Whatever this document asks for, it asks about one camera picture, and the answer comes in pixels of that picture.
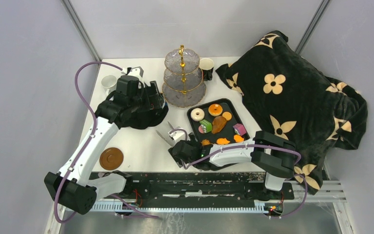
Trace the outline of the three-tier glass cake stand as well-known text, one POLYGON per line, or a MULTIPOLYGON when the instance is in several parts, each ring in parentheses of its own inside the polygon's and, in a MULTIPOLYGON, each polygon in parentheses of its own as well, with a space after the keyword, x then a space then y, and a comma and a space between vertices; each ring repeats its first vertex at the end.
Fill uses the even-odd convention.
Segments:
POLYGON ((203 99, 206 85, 199 63, 200 56, 183 45, 165 56, 162 93, 168 104, 187 108, 203 99))

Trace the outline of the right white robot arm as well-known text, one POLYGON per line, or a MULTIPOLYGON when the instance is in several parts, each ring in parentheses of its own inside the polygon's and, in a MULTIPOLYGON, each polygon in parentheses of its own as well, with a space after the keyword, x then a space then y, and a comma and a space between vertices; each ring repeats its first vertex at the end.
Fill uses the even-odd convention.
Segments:
POLYGON ((268 199, 281 193, 285 180, 294 176, 294 166, 301 160, 293 142, 265 131, 257 131, 254 138, 226 145, 203 145, 186 137, 168 152, 184 169, 217 171, 235 164, 253 163, 265 171, 262 194, 268 199))

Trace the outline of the metal serving tongs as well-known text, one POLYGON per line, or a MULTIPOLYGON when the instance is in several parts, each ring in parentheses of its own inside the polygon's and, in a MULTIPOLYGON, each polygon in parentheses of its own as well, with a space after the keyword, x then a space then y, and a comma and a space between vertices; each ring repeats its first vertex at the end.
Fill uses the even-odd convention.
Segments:
POLYGON ((168 121, 166 126, 158 127, 156 134, 164 140, 170 147, 173 147, 178 142, 177 132, 175 127, 168 121))

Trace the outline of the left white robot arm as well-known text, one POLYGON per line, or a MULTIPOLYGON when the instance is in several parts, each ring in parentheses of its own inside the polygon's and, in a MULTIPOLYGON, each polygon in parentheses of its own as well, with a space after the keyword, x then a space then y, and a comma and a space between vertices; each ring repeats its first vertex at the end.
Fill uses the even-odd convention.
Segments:
POLYGON ((128 198, 133 194, 132 176, 110 172, 91 180, 95 163, 106 145, 123 127, 144 130, 160 124, 167 112, 166 101, 157 83, 143 81, 141 67, 128 68, 117 80, 115 90, 107 95, 96 111, 90 110, 93 125, 86 140, 80 143, 70 159, 57 173, 49 172, 44 183, 55 204, 61 204, 81 215, 94 203, 112 194, 128 198))

